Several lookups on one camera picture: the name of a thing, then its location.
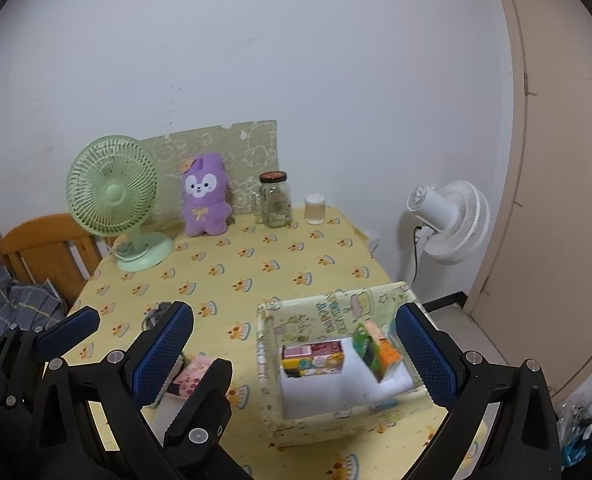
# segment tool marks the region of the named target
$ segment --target door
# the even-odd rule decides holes
[[[592,17],[580,0],[515,5],[528,92],[522,170],[472,317],[509,364],[537,359],[555,394],[592,358]]]

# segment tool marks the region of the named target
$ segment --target small product box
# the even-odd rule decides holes
[[[197,355],[194,357],[183,371],[180,372],[169,386],[167,386],[167,393],[187,399],[201,382],[202,377],[207,373],[207,370],[214,362],[214,359],[205,355]]]
[[[324,341],[282,348],[282,368],[288,377],[339,374],[345,354],[340,341]]]
[[[379,383],[390,378],[402,362],[402,356],[371,320],[358,324],[352,346]]]

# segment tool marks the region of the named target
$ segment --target white standing fan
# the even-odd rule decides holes
[[[444,265],[459,264],[477,249],[489,229],[487,199],[464,180],[438,191],[418,186],[407,199],[407,209],[425,224],[414,230],[414,250],[404,276],[407,283],[415,280],[423,253]]]

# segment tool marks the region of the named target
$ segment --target glass jar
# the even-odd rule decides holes
[[[260,175],[260,189],[252,194],[257,220],[272,229],[291,223],[291,194],[287,173],[268,171]]]

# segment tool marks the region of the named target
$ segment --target fan base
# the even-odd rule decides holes
[[[118,268],[125,272],[138,272],[139,270],[149,269],[162,262],[173,251],[172,239],[158,232],[143,233],[142,241],[148,247],[148,250],[138,258],[130,256],[129,253],[124,256],[116,256]]]

